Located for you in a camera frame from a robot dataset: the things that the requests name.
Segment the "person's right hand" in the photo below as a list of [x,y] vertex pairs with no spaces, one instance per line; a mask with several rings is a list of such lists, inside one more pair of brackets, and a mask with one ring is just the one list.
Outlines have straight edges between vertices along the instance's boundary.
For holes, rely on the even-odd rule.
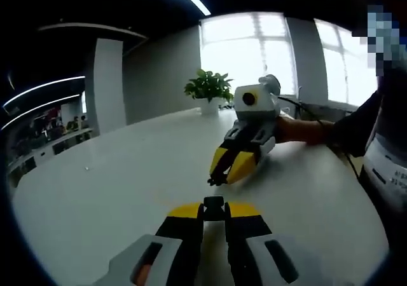
[[286,142],[306,142],[308,123],[306,121],[279,116],[276,119],[275,141],[277,144]]

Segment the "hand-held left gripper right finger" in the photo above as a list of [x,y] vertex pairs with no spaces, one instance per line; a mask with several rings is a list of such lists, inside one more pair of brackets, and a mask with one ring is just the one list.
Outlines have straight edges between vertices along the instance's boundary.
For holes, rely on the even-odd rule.
[[299,273],[261,214],[247,203],[224,204],[228,264],[235,285],[289,285]]

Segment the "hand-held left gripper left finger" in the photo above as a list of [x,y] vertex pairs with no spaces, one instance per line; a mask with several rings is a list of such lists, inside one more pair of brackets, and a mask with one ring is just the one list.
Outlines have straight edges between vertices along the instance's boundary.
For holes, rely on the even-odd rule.
[[171,210],[157,232],[114,256],[94,285],[194,285],[204,230],[204,205]]

